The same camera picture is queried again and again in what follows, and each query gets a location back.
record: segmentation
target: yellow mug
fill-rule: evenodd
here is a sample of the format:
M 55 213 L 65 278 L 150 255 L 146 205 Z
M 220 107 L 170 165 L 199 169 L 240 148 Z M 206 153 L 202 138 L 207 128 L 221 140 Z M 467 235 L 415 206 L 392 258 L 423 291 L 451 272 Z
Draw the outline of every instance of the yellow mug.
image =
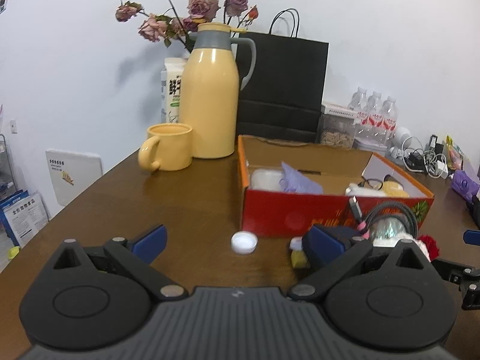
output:
M 192 128 L 181 123 L 162 123 L 147 129 L 148 139 L 138 151 L 138 164 L 150 172 L 180 170 L 191 164 Z

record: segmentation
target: transparent food container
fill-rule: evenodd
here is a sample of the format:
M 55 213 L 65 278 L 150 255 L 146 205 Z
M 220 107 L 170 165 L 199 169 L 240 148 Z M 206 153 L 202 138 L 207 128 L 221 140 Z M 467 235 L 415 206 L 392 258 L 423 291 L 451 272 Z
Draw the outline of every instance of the transparent food container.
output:
M 322 105 L 320 144 L 350 149 L 355 139 L 357 113 L 336 104 Z

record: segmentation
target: blue gripper pad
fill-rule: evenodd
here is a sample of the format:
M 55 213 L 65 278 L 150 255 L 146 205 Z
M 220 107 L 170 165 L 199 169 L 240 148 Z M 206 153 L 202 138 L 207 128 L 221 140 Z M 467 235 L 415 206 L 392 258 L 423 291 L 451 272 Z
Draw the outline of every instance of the blue gripper pad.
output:
M 144 263 L 150 264 L 167 246 L 167 229 L 160 225 L 129 241 L 130 251 Z
M 303 236 L 303 250 L 312 268 L 322 268 L 351 247 L 350 238 L 358 232 L 344 226 L 313 225 Z
M 467 230 L 465 233 L 463 233 L 463 242 L 469 245 L 480 246 L 480 231 Z

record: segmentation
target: brown tabletop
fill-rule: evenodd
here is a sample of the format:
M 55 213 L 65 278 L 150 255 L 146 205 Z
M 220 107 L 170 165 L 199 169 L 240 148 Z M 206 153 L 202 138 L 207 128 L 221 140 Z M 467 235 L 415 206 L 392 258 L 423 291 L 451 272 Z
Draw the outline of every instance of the brown tabletop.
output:
M 435 202 L 421 233 L 437 240 L 443 258 L 480 267 L 480 248 L 465 245 L 462 234 L 476 226 L 449 182 L 420 175 Z M 0 274 L 0 358 L 15 359 L 29 342 L 18 307 L 42 265 L 59 243 L 75 238 L 84 246 L 114 236 L 132 238 L 154 224 L 169 232 L 165 251 L 152 266 L 194 286 L 279 286 L 294 284 L 288 239 L 260 239 L 255 253 L 236 255 L 230 237 L 239 228 L 237 157 L 194 160 L 187 169 L 150 175 L 126 158 L 63 209 Z M 446 283 L 460 305 L 458 288 Z M 480 311 L 459 311 L 446 344 L 462 360 L 480 359 Z

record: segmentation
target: white wall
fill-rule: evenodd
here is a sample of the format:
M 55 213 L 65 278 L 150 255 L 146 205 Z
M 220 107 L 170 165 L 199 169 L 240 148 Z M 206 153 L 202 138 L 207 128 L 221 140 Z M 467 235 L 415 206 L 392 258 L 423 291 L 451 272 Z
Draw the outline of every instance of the white wall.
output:
M 162 13 L 166 0 L 135 0 Z M 186 0 L 174 0 L 182 13 Z M 101 155 L 109 170 L 159 119 L 163 59 L 180 55 L 117 23 L 119 0 L 9 0 L 0 15 L 0 103 L 16 173 L 57 205 L 45 160 L 55 148 Z M 480 0 L 250 0 L 265 31 L 296 7 L 299 36 L 330 42 L 324 100 L 347 104 L 361 85 L 397 97 L 399 124 L 426 142 L 451 134 L 480 162 Z M 285 24 L 275 27 L 286 32 Z M 8 121 L 15 118 L 18 134 Z

